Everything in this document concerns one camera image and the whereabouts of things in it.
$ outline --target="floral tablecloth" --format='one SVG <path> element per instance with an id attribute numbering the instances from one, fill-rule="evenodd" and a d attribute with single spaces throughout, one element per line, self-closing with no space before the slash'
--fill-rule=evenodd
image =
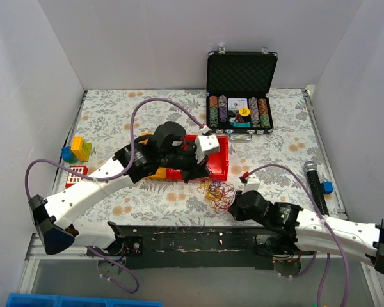
<path id="1" fill-rule="evenodd" d="M 129 143 L 132 110 L 142 100 L 165 97 L 183 104 L 201 122 L 205 122 L 205 90 L 90 90 L 87 93 L 76 136 L 92 142 L 87 165 L 93 172 L 118 149 Z M 249 143 L 229 143 L 228 183 L 242 188 L 238 177 L 257 166 L 269 163 L 290 167 L 307 183 L 303 163 L 319 165 L 320 179 L 326 178 L 323 155 L 316 141 L 312 121 L 300 89 L 271 89 L 269 93 L 275 129 L 271 134 L 254 135 Z M 149 103 L 138 111 L 135 135 L 153 132 L 167 120 L 183 125 L 188 134 L 198 134 L 198 127 L 180 110 L 164 102 Z M 262 181 L 259 192 L 271 201 L 286 201 L 312 209 L 306 194 L 292 176 L 281 169 L 267 169 L 257 174 Z M 64 189 L 67 174 L 61 175 L 58 191 Z M 80 219 L 112 221 L 120 225 L 154 226 L 243 226 L 253 221 L 236 222 L 228 213 L 217 214 L 209 200 L 198 192 L 199 182 L 141 180 L 134 187 L 122 189 L 87 210 Z M 331 216 L 336 216 L 335 193 L 326 197 Z"/>

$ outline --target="microphone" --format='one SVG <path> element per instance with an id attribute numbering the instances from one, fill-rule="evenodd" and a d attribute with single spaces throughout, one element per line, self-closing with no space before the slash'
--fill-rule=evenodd
<path id="1" fill-rule="evenodd" d="M 324 199 L 323 188 L 321 187 L 319 174 L 317 173 L 317 164 L 313 161 L 307 161 L 303 166 L 307 175 L 308 184 L 312 190 L 313 200 L 315 201 L 320 213 L 328 216 L 326 200 Z"/>

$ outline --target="red plastic basket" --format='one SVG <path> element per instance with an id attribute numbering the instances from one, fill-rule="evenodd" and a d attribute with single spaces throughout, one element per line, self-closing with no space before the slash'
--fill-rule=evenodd
<path id="1" fill-rule="evenodd" d="M 196 139 L 196 135 L 186 134 L 185 139 L 186 141 L 194 141 Z M 229 142 L 226 136 L 218 136 L 218 141 L 220 145 L 220 151 L 209 155 L 209 162 L 207 165 L 217 180 L 226 181 L 228 178 L 229 169 Z M 166 177 L 182 180 L 180 171 L 170 168 L 166 169 Z"/>

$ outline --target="white enclosure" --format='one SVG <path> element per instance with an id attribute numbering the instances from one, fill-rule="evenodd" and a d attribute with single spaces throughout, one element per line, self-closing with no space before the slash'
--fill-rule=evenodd
<path id="1" fill-rule="evenodd" d="M 220 43 L 279 53 L 272 86 L 317 85 L 317 125 L 346 210 L 380 222 L 384 1 L 0 0 L 0 306 L 34 230 L 25 169 L 59 159 L 83 91 L 204 88 L 206 54 Z M 32 173 L 32 193 L 48 194 L 55 169 Z"/>
<path id="2" fill-rule="evenodd" d="M 39 0 L 89 89 L 204 88 L 206 55 L 279 53 L 273 86 L 315 84 L 361 0 Z"/>

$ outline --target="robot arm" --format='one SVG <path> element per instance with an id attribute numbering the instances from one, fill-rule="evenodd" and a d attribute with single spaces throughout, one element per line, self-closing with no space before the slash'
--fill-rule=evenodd
<path id="1" fill-rule="evenodd" d="M 135 160 L 129 171 L 117 179 L 99 182 L 83 179 L 64 191 L 46 197 L 36 195 L 29 200 L 33 223 L 49 255 L 69 246 L 97 246 L 114 253 L 122 247 L 117 242 L 119 232 L 113 223 L 95 224 L 75 220 L 86 210 L 124 187 L 156 173 L 159 167 L 180 169 L 185 182 L 207 177 L 208 155 L 218 152 L 220 146 L 215 135 L 198 136 L 195 142 L 186 143 L 186 131 L 174 122 L 158 126 L 152 136 L 135 140 Z M 99 169 L 93 177 L 111 177 L 127 166 L 131 146 L 127 145 Z"/>
<path id="2" fill-rule="evenodd" d="M 290 203 L 271 203 L 257 192 L 259 179 L 249 176 L 243 191 L 238 191 L 229 212 L 238 221 L 252 219 L 276 232 L 277 237 L 263 248 L 274 255 L 282 249 L 321 251 L 339 255 L 333 237 L 315 212 Z M 333 229 L 347 256 L 373 265 L 384 274 L 384 219 L 381 225 L 354 223 L 332 217 L 325 221 Z"/>

